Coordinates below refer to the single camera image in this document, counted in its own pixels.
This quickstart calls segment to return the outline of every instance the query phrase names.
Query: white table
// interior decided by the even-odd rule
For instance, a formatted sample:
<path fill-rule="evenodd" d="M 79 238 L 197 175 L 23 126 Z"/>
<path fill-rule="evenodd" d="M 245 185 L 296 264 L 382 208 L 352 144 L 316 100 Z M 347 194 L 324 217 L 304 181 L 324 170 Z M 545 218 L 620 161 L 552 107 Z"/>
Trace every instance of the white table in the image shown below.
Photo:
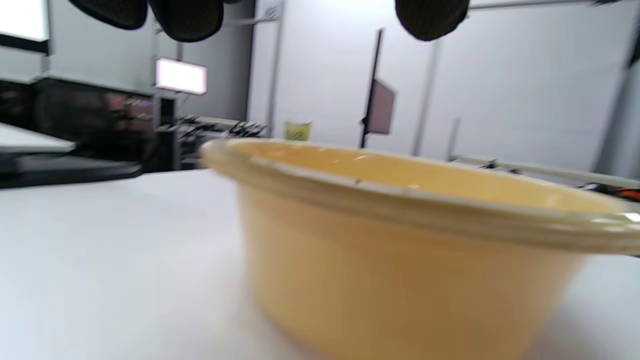
<path fill-rule="evenodd" d="M 252 302 L 203 170 L 0 191 L 0 359 L 313 360 Z M 640 259 L 588 264 L 523 360 L 637 360 Z"/>
<path fill-rule="evenodd" d="M 69 152 L 72 142 L 0 123 L 0 150 L 6 152 Z"/>

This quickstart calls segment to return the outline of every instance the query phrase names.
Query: light panel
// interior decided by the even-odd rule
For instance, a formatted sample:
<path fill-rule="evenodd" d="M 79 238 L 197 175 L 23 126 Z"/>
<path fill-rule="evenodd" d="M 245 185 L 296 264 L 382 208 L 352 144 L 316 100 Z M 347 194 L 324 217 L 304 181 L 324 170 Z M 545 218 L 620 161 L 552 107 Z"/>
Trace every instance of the light panel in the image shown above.
<path fill-rule="evenodd" d="M 207 92 L 207 68 L 167 58 L 158 59 L 156 87 L 203 95 Z"/>
<path fill-rule="evenodd" d="M 48 40 L 47 1 L 0 0 L 0 33 L 28 40 Z"/>

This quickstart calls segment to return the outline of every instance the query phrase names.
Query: yellow bag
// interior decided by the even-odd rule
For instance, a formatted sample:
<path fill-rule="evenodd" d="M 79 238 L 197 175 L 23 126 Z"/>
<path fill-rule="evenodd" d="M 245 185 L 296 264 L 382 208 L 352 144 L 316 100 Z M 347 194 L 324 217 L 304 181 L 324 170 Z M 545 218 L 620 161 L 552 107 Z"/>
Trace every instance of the yellow bag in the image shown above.
<path fill-rule="evenodd" d="M 306 142 L 309 140 L 309 133 L 311 132 L 311 124 L 297 122 L 285 122 L 285 139 Z"/>

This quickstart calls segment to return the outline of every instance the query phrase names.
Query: plastic bowl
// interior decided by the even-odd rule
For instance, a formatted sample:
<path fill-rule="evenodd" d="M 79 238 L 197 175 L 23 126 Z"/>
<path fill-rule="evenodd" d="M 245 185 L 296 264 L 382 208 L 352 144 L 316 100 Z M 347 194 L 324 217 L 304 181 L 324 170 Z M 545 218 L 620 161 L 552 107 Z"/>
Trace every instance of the plastic bowl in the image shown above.
<path fill-rule="evenodd" d="M 340 360 L 516 360 L 589 253 L 640 253 L 640 215 L 524 176 L 308 143 L 205 144 L 235 179 L 250 283 Z"/>

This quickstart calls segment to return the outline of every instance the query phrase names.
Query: stand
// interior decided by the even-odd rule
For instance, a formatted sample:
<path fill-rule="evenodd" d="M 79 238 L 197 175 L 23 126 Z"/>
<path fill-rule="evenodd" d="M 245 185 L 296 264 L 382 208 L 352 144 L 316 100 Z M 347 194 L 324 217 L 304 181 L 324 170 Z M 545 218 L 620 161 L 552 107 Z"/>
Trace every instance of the stand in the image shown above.
<path fill-rule="evenodd" d="M 385 29 L 381 28 L 377 32 L 376 40 L 376 52 L 373 58 L 373 68 L 371 69 L 371 78 L 369 82 L 369 99 L 367 100 L 367 109 L 364 118 L 362 119 L 362 134 L 360 135 L 360 149 L 367 147 L 367 136 L 371 133 L 369 131 L 369 118 L 371 117 L 371 108 L 373 104 L 373 88 L 376 74 L 378 73 L 378 62 L 380 60 L 380 48 L 382 46 L 382 36 L 385 33 Z"/>

